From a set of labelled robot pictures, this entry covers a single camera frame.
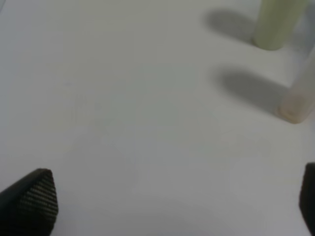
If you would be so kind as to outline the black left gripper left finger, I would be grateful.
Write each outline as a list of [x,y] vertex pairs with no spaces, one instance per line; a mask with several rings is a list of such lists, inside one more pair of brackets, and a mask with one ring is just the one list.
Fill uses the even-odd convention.
[[49,236],[58,213],[53,173],[36,169],[0,193],[0,234]]

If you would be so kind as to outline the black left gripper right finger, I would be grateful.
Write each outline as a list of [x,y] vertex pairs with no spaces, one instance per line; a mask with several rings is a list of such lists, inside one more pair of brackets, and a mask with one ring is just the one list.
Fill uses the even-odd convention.
[[315,164],[305,166],[299,207],[305,224],[312,236],[315,236]]

